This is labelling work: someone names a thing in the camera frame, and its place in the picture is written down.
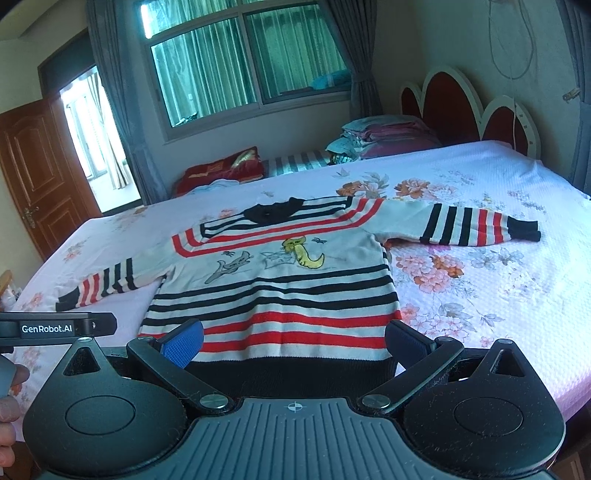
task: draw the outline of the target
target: wire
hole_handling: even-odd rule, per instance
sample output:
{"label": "wire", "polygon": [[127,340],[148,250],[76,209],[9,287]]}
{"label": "wire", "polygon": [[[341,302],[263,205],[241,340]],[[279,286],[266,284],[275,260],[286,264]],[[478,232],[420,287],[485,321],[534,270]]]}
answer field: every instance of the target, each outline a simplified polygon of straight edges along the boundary
{"label": "wire", "polygon": [[531,52],[530,52],[530,56],[527,61],[527,66],[525,67],[525,70],[523,71],[523,73],[521,73],[520,75],[518,75],[516,77],[513,77],[513,68],[512,68],[512,61],[511,61],[512,56],[509,52],[507,52],[505,46],[503,45],[503,42],[501,41],[501,35],[495,25],[495,34],[496,34],[497,40],[499,41],[499,45],[501,46],[501,49],[503,50],[503,52],[507,55],[507,58],[509,58],[509,75],[505,74],[501,70],[501,68],[498,66],[498,64],[496,62],[495,54],[492,49],[492,4],[493,3],[498,4],[498,3],[501,3],[502,1],[503,0],[488,0],[488,40],[489,40],[489,47],[491,49],[491,59],[492,59],[492,62],[494,64],[496,70],[499,72],[499,74],[501,74],[501,76],[503,76],[507,80],[511,80],[511,100],[513,100],[513,129],[512,129],[513,150],[517,151],[517,136],[515,134],[515,127],[517,125],[517,102],[515,101],[515,81],[522,79],[525,76],[525,74],[530,70],[531,64],[534,59],[534,54],[535,54],[535,42],[534,42],[534,35],[531,31],[531,27],[530,27],[529,23],[527,22],[527,20],[525,19],[523,0],[517,0],[518,5],[519,5],[519,12],[521,13],[521,19],[523,20],[523,24],[525,25],[525,29],[527,30],[527,34],[530,38]]}
{"label": "wire", "polygon": [[[493,3],[498,4],[498,3],[501,3],[501,1],[502,0],[488,0],[488,43],[489,43],[489,48],[491,50],[491,59],[492,59],[492,62],[494,64],[495,68],[497,69],[497,71],[504,78],[506,78],[507,80],[519,80],[519,79],[523,78],[528,71],[530,71],[531,64],[534,61],[534,54],[535,54],[534,33],[532,32],[529,22],[525,19],[525,7],[523,4],[523,0],[517,0],[517,4],[519,5],[519,13],[521,14],[521,19],[523,20],[523,25],[525,26],[525,29],[527,30],[527,35],[530,39],[531,51],[530,51],[530,55],[527,60],[527,65],[526,65],[523,73],[519,74],[516,77],[513,77],[512,73],[509,73],[509,75],[504,73],[501,70],[501,68],[498,66],[498,64],[496,62],[496,58],[495,58],[495,53],[492,49],[492,4]],[[499,44],[501,45],[501,48],[503,49],[504,52],[506,52],[506,49],[501,41],[501,36],[498,34],[498,31],[496,33],[497,33],[497,37],[499,40]]]}

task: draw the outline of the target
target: pink floral bedspread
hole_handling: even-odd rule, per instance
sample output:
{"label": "pink floral bedspread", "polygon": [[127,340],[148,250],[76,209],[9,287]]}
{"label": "pink floral bedspread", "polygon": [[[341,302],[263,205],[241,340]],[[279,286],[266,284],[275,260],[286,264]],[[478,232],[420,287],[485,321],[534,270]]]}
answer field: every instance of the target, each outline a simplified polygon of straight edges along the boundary
{"label": "pink floral bedspread", "polygon": [[[42,267],[16,309],[47,311],[56,286],[74,288],[92,272],[140,252],[199,221],[256,203],[333,195],[416,199],[498,210],[538,220],[540,243],[442,247],[380,239],[389,251],[404,322],[429,337],[467,347],[517,342],[565,418],[591,398],[591,201],[539,162],[497,142],[478,142],[279,176],[141,207],[83,225]],[[119,330],[103,345],[124,345],[157,283],[111,296]],[[14,392],[26,410],[64,347],[17,349],[33,371]]]}

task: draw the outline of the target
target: human hand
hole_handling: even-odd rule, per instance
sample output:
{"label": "human hand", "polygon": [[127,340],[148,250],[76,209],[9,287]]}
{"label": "human hand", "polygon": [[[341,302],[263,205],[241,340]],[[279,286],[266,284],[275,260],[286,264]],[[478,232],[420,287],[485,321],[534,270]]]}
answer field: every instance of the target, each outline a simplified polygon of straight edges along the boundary
{"label": "human hand", "polygon": [[[12,386],[20,385],[29,378],[29,370],[24,365],[17,365]],[[14,397],[0,398],[0,467],[14,464],[12,445],[17,441],[17,433],[11,422],[21,416],[21,409]]]}

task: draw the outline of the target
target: bed headboard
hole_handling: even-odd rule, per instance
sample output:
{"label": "bed headboard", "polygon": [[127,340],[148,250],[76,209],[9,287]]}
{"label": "bed headboard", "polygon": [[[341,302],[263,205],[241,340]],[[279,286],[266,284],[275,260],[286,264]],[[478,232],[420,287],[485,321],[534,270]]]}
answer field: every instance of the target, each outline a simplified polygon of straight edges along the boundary
{"label": "bed headboard", "polygon": [[400,110],[422,118],[445,146],[479,140],[500,140],[513,145],[515,141],[514,148],[519,153],[540,158],[538,129],[525,107],[502,95],[483,109],[470,81],[452,67],[433,69],[422,90],[415,83],[404,83]]}

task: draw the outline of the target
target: wooden door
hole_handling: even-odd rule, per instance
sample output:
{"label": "wooden door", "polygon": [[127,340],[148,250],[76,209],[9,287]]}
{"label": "wooden door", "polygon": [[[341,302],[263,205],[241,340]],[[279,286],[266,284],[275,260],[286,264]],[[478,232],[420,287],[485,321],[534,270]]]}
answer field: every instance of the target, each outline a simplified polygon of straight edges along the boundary
{"label": "wooden door", "polygon": [[59,96],[0,114],[0,166],[44,260],[85,221],[102,216]]}

